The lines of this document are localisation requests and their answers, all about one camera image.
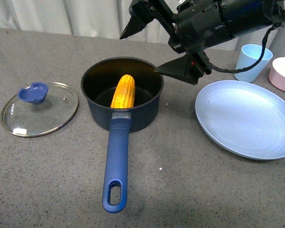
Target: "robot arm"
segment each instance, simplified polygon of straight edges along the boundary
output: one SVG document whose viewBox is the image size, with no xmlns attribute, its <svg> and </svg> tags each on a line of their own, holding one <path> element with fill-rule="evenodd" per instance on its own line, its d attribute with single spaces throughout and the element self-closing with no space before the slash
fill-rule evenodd
<svg viewBox="0 0 285 228">
<path fill-rule="evenodd" d="M 164 0 L 133 0 L 129 8 L 131 19 L 120 39 L 142 31 L 157 19 L 170 35 L 171 48 L 186 55 L 157 67 L 155 72 L 195 85 L 212 69 L 219 71 L 209 62 L 205 48 L 272 26 L 266 34 L 268 37 L 271 30 L 285 22 L 285 10 L 280 2 L 283 1 L 186 0 L 174 14 Z"/>
</svg>

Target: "speckled countertop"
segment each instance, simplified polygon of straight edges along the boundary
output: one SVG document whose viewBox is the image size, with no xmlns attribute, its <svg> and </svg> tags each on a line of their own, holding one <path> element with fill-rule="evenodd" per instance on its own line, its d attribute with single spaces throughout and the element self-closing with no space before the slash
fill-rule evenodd
<svg viewBox="0 0 285 228">
<path fill-rule="evenodd" d="M 233 68 L 238 57 L 207 53 L 225 68 Z M 61 82 L 79 96 L 74 118 L 48 135 L 21 138 L 0 124 L 0 228 L 285 227 L 285 158 L 234 155 L 197 121 L 198 92 L 234 80 L 215 71 L 195 86 L 164 77 L 158 116 L 129 137 L 126 208 L 104 211 L 108 132 L 93 121 L 80 80 L 93 64 L 118 56 L 156 66 L 179 57 L 164 44 L 0 29 L 0 112 L 34 81 Z M 268 81 L 269 67 L 254 83 L 285 100 L 285 92 Z"/>
</svg>

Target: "saucepan handle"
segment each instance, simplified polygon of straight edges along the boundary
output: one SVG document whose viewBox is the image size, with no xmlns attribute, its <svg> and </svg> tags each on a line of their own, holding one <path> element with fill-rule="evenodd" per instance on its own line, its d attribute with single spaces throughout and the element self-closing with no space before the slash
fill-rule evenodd
<svg viewBox="0 0 285 228">
<path fill-rule="evenodd" d="M 106 158 L 103 207 L 107 212 L 117 213 L 127 203 L 128 142 L 131 118 L 112 118 L 110 121 L 109 144 Z M 120 187 L 120 200 L 112 204 L 111 189 Z"/>
</svg>

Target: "glass lid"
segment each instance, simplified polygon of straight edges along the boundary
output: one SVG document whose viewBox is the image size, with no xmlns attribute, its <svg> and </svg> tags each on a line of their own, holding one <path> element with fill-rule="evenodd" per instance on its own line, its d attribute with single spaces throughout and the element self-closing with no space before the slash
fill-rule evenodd
<svg viewBox="0 0 285 228">
<path fill-rule="evenodd" d="M 78 96 L 67 85 L 32 83 L 3 107 L 1 124 L 11 134 L 36 137 L 64 126 L 78 108 Z"/>
</svg>

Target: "dark blue saucepan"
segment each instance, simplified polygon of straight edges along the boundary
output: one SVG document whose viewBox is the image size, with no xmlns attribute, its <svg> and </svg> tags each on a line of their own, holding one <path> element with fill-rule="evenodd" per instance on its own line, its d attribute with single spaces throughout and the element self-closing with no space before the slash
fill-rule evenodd
<svg viewBox="0 0 285 228">
<path fill-rule="evenodd" d="M 110 108 L 119 79 L 130 74 L 135 80 L 134 107 Z M 103 207 L 117 213 L 127 203 L 129 133 L 148 126 L 158 112 L 163 76 L 154 66 L 132 57 L 103 60 L 89 68 L 82 77 L 81 90 L 87 99 L 93 119 L 109 130 L 109 143 L 104 175 Z M 120 187 L 120 200 L 111 203 L 111 189 Z"/>
</svg>

